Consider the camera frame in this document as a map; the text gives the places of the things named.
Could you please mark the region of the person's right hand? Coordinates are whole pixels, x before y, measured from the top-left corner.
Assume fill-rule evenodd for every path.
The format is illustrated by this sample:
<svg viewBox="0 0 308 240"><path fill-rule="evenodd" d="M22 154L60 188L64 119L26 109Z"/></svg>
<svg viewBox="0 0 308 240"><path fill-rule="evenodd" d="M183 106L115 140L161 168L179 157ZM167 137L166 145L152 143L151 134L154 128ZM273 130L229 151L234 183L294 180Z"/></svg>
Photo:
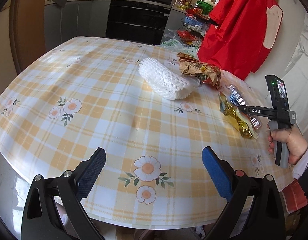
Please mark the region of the person's right hand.
<svg viewBox="0 0 308 240"><path fill-rule="evenodd" d="M291 129L275 129L268 135L270 154L275 154L274 141L286 143L290 152L289 163L296 165L308 149L308 143L296 126Z"/></svg>

